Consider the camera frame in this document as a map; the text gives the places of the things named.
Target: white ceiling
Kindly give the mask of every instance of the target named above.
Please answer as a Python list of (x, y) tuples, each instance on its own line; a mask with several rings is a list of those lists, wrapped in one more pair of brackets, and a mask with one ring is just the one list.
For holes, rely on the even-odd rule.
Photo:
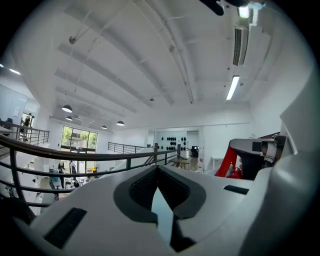
[[(271, 36), (261, 66), (232, 65), (237, 9), (215, 15), (199, 0), (78, 0), (57, 13), (52, 76), (54, 117), (61, 106), (110, 126), (149, 109), (248, 102), (253, 84), (266, 81), (281, 48), (280, 14), (270, 8), (259, 23)], [(69, 37), (76, 37), (75, 44)]]

